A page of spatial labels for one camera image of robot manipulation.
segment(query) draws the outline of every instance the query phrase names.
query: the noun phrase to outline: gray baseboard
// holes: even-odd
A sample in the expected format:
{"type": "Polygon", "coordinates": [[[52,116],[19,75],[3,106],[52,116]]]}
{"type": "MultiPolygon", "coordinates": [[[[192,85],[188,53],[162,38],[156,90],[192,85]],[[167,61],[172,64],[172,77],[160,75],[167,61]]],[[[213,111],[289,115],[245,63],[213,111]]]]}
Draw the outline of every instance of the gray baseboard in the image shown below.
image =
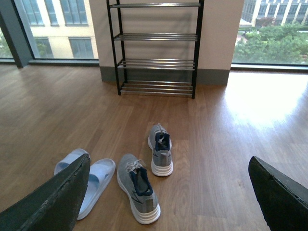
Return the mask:
{"type": "MultiPolygon", "coordinates": [[[[110,66],[101,66],[102,81],[115,81],[115,68],[110,66]]],[[[129,80],[144,80],[144,81],[176,81],[176,82],[191,82],[191,71],[176,71],[176,70],[145,70],[145,69],[129,69],[129,80]]],[[[208,85],[227,85],[230,70],[218,69],[198,69],[197,84],[208,85]]],[[[119,70],[119,79],[122,82],[124,79],[123,70],[119,70]]]]}

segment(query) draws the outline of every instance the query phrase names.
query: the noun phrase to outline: building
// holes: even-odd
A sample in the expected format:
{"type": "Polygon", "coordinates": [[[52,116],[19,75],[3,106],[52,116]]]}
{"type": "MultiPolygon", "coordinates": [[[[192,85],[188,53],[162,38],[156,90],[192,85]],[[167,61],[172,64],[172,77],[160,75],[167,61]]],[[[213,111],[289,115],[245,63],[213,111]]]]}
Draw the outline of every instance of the building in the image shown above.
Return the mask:
{"type": "Polygon", "coordinates": [[[261,26],[260,19],[275,18],[276,25],[308,22],[308,0],[245,0],[242,18],[261,26]]]}
{"type": "Polygon", "coordinates": [[[15,4],[36,58],[98,59],[89,0],[15,4]]]}

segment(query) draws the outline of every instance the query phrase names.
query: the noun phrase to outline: tree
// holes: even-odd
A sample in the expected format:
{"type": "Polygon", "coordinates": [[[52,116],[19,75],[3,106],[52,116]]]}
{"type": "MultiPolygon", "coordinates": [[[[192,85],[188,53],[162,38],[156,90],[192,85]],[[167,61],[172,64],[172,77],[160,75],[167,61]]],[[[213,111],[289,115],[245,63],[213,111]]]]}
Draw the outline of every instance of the tree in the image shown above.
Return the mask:
{"type": "Polygon", "coordinates": [[[10,48],[0,30],[0,58],[12,58],[10,48]]]}
{"type": "Polygon", "coordinates": [[[298,32],[299,24],[266,26],[246,34],[233,56],[235,63],[308,64],[308,33],[298,32]]]}

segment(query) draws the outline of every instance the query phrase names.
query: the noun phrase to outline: sneaker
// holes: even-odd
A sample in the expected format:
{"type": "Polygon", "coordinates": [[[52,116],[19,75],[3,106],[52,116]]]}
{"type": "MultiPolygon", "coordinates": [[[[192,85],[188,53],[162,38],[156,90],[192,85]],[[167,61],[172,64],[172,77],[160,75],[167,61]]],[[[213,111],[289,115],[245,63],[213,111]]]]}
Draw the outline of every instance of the sneaker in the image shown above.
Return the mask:
{"type": "Polygon", "coordinates": [[[160,206],[142,163],[132,154],[124,155],[118,165],[117,182],[129,198],[135,219],[146,225],[159,218],[160,206]]]}
{"type": "Polygon", "coordinates": [[[148,138],[149,147],[152,149],[152,172],[159,176],[169,176],[173,171],[171,157],[171,139],[160,124],[154,125],[148,138]]]}

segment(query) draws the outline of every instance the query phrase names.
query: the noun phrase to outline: metal shoe rack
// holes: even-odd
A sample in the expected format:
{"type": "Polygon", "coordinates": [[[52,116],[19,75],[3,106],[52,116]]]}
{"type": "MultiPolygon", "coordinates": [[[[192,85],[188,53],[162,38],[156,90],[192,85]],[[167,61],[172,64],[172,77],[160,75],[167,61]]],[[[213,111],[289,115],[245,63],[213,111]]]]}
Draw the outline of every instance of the metal shoe rack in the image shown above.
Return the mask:
{"type": "Polygon", "coordinates": [[[204,0],[199,2],[188,3],[132,3],[121,4],[120,0],[116,0],[116,4],[110,4],[110,0],[106,0],[110,34],[112,41],[112,49],[115,63],[115,77],[118,94],[122,92],[146,93],[146,94],[167,94],[167,95],[186,95],[195,97],[198,57],[200,49],[200,37],[202,28],[204,0]],[[178,34],[178,33],[123,33],[122,27],[122,8],[158,8],[158,7],[198,7],[197,26],[195,34],[178,34]],[[117,9],[119,31],[114,36],[114,30],[111,18],[111,9],[117,9]],[[116,58],[116,42],[120,41],[122,49],[122,59],[118,62],[116,58]],[[188,41],[194,42],[194,55],[191,60],[180,59],[130,59],[125,56],[124,41],[188,41]],[[120,85],[119,69],[124,70],[124,82],[120,85]],[[191,82],[171,82],[171,81],[132,81],[128,80],[127,69],[160,69],[160,70],[180,70],[192,71],[191,82]]]}

